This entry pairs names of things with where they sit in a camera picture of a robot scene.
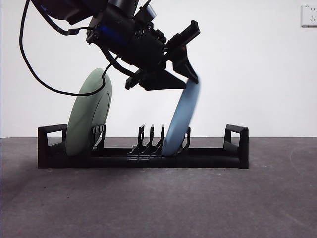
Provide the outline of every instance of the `wire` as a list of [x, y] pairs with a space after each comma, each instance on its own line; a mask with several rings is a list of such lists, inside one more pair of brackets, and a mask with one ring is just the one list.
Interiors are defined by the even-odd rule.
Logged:
[[37, 74], [34, 72], [33, 68], [31, 67], [26, 55], [25, 55], [25, 52], [24, 52], [24, 48], [23, 48], [23, 33], [24, 33], [24, 25], [25, 25], [25, 18], [26, 18], [26, 13], [27, 13], [27, 10], [28, 10], [28, 7], [29, 7], [29, 3], [30, 3], [30, 0], [26, 0], [26, 3], [25, 3], [25, 7], [24, 7], [24, 11], [23, 11], [23, 15], [22, 15], [22, 20], [21, 20], [21, 28], [20, 28], [20, 37], [19, 37], [19, 44], [20, 44], [20, 50], [21, 50], [21, 53], [22, 53], [22, 57], [26, 63], [26, 65], [28, 66], [30, 72], [32, 73], [32, 75], [34, 76], [34, 78], [39, 82], [41, 83], [44, 87], [50, 89], [51, 91], [53, 92], [56, 92], [56, 93], [59, 93], [59, 94], [63, 94], [63, 95], [69, 95], [69, 96], [75, 96], [75, 97], [83, 97], [83, 96], [91, 96], [91, 95], [94, 95], [98, 92], [100, 92], [106, 85], [106, 80], [105, 80], [105, 74], [106, 72], [108, 71], [108, 69], [112, 66], [112, 63], [110, 63], [108, 65], [108, 67], [105, 69], [104, 73], [103, 73], [103, 84], [102, 86], [95, 90], [94, 92], [91, 92], [91, 93], [69, 93], [69, 92], [64, 92], [64, 91], [60, 91], [60, 90], [57, 90], [57, 89], [54, 89], [50, 86], [48, 86], [45, 82], [43, 82], [38, 76]]

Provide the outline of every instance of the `light green plate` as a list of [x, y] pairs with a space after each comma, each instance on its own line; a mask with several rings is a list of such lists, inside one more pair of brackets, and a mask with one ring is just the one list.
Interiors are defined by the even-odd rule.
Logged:
[[[89, 93], [102, 86], [103, 70], [94, 70], [86, 79], [79, 93]], [[78, 155], [90, 147], [92, 127], [106, 122], [112, 95], [111, 81], [105, 75], [105, 87], [95, 95], [77, 97], [70, 114], [66, 133], [68, 156]]]

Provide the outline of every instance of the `gray floor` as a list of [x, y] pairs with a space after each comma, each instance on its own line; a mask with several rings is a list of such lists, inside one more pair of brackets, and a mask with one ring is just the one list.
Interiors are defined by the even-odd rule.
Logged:
[[36, 139], [1, 140], [2, 238], [317, 237], [317, 138], [251, 138], [249, 170], [36, 166]]

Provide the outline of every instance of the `blue plate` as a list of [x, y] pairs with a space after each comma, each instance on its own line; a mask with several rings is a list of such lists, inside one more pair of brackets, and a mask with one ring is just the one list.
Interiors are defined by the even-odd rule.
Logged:
[[179, 99], [164, 141], [162, 149], [163, 156], [175, 154], [182, 144], [195, 110], [199, 89], [200, 83], [196, 84], [192, 80], [187, 81], [186, 89], [184, 89]]

